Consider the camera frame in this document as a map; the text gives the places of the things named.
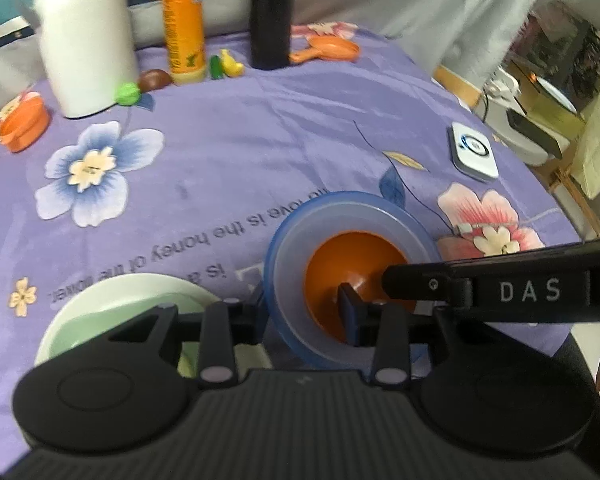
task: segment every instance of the cable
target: cable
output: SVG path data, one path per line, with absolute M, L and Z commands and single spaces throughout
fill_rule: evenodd
M 355 124 L 356 129 L 358 130 L 358 133 L 360 134 L 360 136 L 362 137 L 362 139 L 366 142 L 366 145 L 368 147 L 370 147 L 372 150 L 374 150 L 375 152 L 377 152 L 378 150 L 376 150 L 371 145 L 371 143 L 368 140 L 366 140 L 365 135 L 360 130 L 360 127 L 358 126 L 358 124 L 356 123 L 356 121 L 353 121 L 353 123 Z M 405 183 L 405 181 L 402 179 L 402 176 L 400 175 L 400 172 L 398 171 L 398 168 L 395 167 L 395 163 L 392 160 L 392 158 L 390 156 L 388 156 L 385 152 L 382 152 L 382 154 L 386 157 L 386 159 L 389 161 L 389 163 L 394 167 L 395 173 L 397 173 L 398 178 L 400 179 L 400 181 L 402 182 L 402 185 L 404 186 L 404 189 L 406 189 L 409 192 L 409 194 L 411 196 L 413 196 L 414 199 L 416 199 L 416 202 L 418 202 L 421 206 L 423 206 L 423 208 L 427 209 L 428 211 L 431 211 L 435 216 L 437 216 L 438 218 L 440 218 L 440 221 L 445 225 L 445 227 L 447 229 L 449 229 L 449 232 L 451 232 L 451 234 L 454 234 L 454 229 L 448 223 L 446 223 L 446 220 L 444 218 L 442 218 L 442 216 L 440 215 L 440 213 L 438 213 L 437 211 L 434 211 L 432 208 L 430 208 L 428 205 L 426 205 L 424 202 L 422 202 L 422 200 L 420 200 L 414 194 L 414 192 L 409 188 L 409 186 L 407 186 L 407 184 Z
M 484 97 L 484 115 L 482 116 L 482 122 L 484 122 L 489 113 L 489 96 L 484 90 L 482 90 L 482 97 Z
M 547 215 L 550 215 L 552 213 L 559 213 L 562 210 L 559 207 L 552 207 L 550 209 L 547 209 L 546 211 L 542 211 L 541 213 L 532 216 L 531 218 L 523 218 L 522 220 L 519 219 L 517 222 L 498 222 L 498 223 L 490 223 L 490 222 L 476 222 L 474 224 L 471 223 L 465 223 L 465 224 L 460 224 L 454 227 L 454 234 L 456 235 L 462 235 L 462 232 L 471 232 L 474 229 L 482 229 L 484 227 L 493 227 L 494 229 L 498 229 L 500 227 L 514 227 L 514 226 L 523 226 L 523 225 L 527 225 L 527 224 L 531 224 L 533 222 L 535 222 L 536 220 L 539 220 L 541 218 L 544 218 Z

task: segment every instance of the brown toy food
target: brown toy food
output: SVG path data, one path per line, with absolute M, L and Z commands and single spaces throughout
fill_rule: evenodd
M 140 79 L 138 79 L 138 87 L 143 94 L 151 90 L 159 90 L 171 83 L 173 83 L 171 76 L 159 68 L 145 70 L 140 74 Z

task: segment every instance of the blue plastic bowl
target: blue plastic bowl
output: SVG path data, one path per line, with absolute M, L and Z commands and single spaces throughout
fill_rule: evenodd
M 315 251 L 348 231 L 377 234 L 392 243 L 409 263 L 440 261 L 424 227 L 398 206 L 370 193 L 334 192 L 302 204 L 278 228 L 265 259 L 264 288 L 269 314 L 282 339 L 308 365 L 353 368 L 368 375 L 374 349 L 344 344 L 314 321 L 304 300 L 304 274 Z M 417 313 L 430 313 L 432 302 L 419 301 Z M 412 346 L 414 362 L 426 346 Z

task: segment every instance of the white bottle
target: white bottle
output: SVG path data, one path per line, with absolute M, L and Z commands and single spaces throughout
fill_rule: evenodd
M 16 0 L 36 30 L 51 89 L 62 114 L 85 117 L 115 103 L 116 90 L 136 82 L 126 0 Z

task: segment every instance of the blue flower print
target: blue flower print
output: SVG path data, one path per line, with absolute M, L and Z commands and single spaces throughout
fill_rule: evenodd
M 158 130 L 136 130 L 120 138 L 117 121 L 92 124 L 75 146 L 60 148 L 46 162 L 45 176 L 55 181 L 35 193 L 38 216 L 49 220 L 73 208 L 80 227 L 120 216 L 128 195 L 123 173 L 151 164 L 163 144 Z

